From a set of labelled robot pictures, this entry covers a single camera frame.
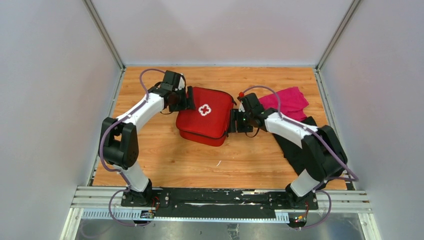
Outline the red black medicine case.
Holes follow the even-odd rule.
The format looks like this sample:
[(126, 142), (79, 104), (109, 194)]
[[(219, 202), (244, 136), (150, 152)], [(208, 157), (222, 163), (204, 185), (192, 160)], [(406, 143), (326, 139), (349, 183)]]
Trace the red black medicine case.
[(193, 87), (192, 92), (194, 108), (180, 111), (176, 117), (180, 136), (212, 147), (222, 146), (228, 137), (234, 98), (210, 88)]

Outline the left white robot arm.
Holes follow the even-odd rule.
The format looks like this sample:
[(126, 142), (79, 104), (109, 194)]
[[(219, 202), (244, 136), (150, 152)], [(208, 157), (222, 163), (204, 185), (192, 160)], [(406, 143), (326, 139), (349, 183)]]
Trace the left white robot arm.
[(144, 97), (133, 107), (116, 118), (107, 117), (101, 124), (98, 156), (108, 172), (119, 174), (125, 181), (125, 192), (134, 196), (140, 206), (149, 206), (153, 201), (152, 181), (138, 164), (138, 133), (156, 114), (164, 109), (171, 113), (193, 110), (193, 88), (187, 86), (182, 73), (162, 71), (163, 79), (154, 86), (141, 86)]

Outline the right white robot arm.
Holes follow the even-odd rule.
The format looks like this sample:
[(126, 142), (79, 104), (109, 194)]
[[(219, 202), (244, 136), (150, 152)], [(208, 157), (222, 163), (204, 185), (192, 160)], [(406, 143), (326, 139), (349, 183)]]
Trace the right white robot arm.
[(239, 113), (245, 126), (277, 135), (300, 150), (303, 170), (285, 188), (286, 204), (298, 209), (325, 181), (341, 176), (347, 157), (334, 129), (294, 120), (275, 108), (264, 108), (255, 93), (239, 93)]

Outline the pink cloth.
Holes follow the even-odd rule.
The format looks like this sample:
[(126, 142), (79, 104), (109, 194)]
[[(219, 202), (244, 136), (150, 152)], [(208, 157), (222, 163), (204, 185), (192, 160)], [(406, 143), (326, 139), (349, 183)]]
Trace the pink cloth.
[(276, 93), (280, 99), (280, 105), (278, 105), (278, 99), (273, 93), (259, 98), (265, 109), (279, 109), (285, 116), (299, 122), (301, 117), (307, 117), (304, 109), (309, 105), (309, 102), (297, 86), (282, 89)]

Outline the black cloth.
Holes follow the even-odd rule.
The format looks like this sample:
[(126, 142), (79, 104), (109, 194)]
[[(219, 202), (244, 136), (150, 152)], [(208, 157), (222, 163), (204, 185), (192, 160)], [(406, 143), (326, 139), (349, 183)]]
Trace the black cloth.
[[(300, 117), (300, 122), (311, 125), (311, 126), (317, 126), (317, 123), (315, 119), (312, 116), (308, 117)], [(281, 151), (283, 153), (283, 157), (288, 161), (290, 166), (293, 168), (295, 173), (297, 175), (300, 175), (302, 171), (305, 169), (305, 164), (303, 162), (304, 158), (304, 152), (303, 150), (297, 146), (296, 144), (292, 143), (291, 141), (277, 135), (272, 134), (276, 142), (278, 143), (279, 147), (281, 148)], [(338, 178), (342, 175), (344, 171), (344, 168), (341, 168), (339, 171), (335, 172), (331, 177), (327, 179), (328, 182), (331, 180), (335, 180), (335, 178)], [(317, 190), (321, 190), (326, 188), (327, 183), (323, 183), (320, 187), (317, 188)]]

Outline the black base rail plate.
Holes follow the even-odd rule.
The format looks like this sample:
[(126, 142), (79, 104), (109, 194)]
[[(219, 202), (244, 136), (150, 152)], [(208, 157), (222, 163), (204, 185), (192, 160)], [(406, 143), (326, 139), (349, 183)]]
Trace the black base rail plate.
[(124, 193), (121, 206), (148, 207), (157, 217), (199, 219), (276, 218), (277, 210), (306, 211), (319, 208), (314, 194), (294, 202), (285, 191), (231, 188), (154, 188), (149, 199)]

